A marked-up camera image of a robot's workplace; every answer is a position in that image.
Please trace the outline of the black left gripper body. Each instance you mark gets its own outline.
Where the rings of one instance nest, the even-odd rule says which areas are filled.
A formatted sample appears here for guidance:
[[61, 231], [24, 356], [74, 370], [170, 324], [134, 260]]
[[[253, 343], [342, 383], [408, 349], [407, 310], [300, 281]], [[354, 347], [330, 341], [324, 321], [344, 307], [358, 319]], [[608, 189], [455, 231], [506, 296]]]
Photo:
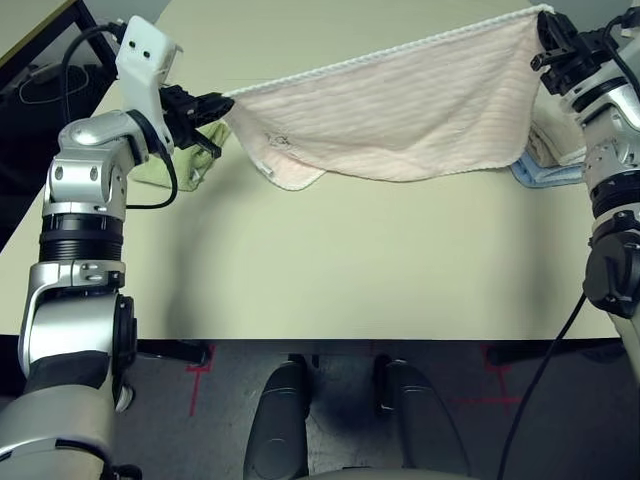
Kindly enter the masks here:
[[200, 127], [206, 125], [198, 124], [198, 114], [201, 110], [198, 108], [198, 97], [189, 94], [179, 85], [162, 87], [160, 100], [165, 124], [177, 148], [186, 150], [192, 146], [199, 146], [213, 158], [219, 158], [221, 147], [199, 131]]

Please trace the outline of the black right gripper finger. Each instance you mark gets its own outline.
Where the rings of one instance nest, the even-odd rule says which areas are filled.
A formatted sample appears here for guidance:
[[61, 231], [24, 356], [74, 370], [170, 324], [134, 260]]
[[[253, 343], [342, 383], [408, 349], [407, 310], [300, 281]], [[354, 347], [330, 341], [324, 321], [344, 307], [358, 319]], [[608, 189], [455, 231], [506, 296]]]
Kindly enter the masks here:
[[554, 14], [544, 11], [537, 16], [537, 34], [540, 44], [544, 50], [554, 50], [557, 42], [553, 34]]
[[552, 18], [552, 37], [555, 48], [572, 48], [578, 31], [564, 14], [556, 13]]

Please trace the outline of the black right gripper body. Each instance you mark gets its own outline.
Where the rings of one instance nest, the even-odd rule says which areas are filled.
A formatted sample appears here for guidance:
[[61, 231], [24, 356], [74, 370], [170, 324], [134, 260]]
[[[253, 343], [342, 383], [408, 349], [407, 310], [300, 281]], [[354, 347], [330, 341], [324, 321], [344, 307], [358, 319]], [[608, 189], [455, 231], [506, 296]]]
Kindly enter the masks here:
[[543, 51], [533, 57], [533, 71], [543, 71], [541, 81], [551, 95], [565, 95], [608, 60], [599, 30], [573, 36], [550, 31], [539, 34]]

